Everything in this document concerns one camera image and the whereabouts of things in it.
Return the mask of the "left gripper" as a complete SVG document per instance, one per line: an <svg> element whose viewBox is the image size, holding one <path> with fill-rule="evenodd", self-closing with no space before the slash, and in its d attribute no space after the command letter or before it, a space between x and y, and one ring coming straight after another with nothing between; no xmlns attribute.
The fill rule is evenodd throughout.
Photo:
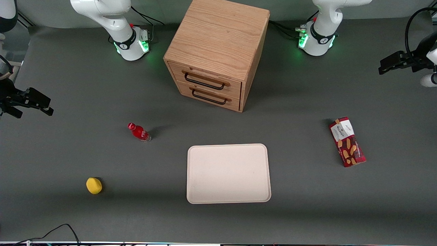
<svg viewBox="0 0 437 246"><path fill-rule="evenodd" d="M427 37L423 38L417 48L412 51L409 48L409 37L408 34L405 35L405 49L407 60L405 57L405 52L396 51L391 55L383 58L380 61L380 67L378 68L379 75L383 75L389 71L396 69L405 69L411 67L412 72L418 72L422 69L433 69L435 67L434 62L427 58L427 54L436 47L437 33L434 32Z"/></svg>

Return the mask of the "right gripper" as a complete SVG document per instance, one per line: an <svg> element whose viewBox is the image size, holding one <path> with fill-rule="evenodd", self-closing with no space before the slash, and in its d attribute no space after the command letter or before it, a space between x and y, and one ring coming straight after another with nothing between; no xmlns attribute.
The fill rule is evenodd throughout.
<svg viewBox="0 0 437 246"><path fill-rule="evenodd" d="M0 81L0 107L1 116L9 114L17 119L22 117L23 112L15 106L37 109L48 116L53 115L53 108L50 107L50 98L35 88L29 87L25 92L15 88L10 79Z"/></svg>

